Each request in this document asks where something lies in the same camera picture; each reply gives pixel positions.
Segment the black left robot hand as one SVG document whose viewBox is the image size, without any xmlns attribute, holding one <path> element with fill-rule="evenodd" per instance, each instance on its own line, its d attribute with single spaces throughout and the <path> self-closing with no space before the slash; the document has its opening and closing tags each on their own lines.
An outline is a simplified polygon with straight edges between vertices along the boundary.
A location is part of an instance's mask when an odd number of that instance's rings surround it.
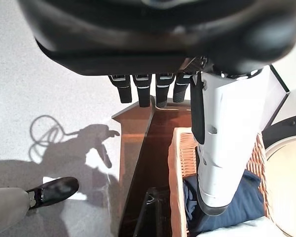
<svg viewBox="0 0 296 237">
<path fill-rule="evenodd" d="M 259 131 L 269 71 L 296 43 L 296 0 L 21 0 L 42 52 L 84 76 L 184 76 L 204 213 L 231 203 Z"/>
</svg>

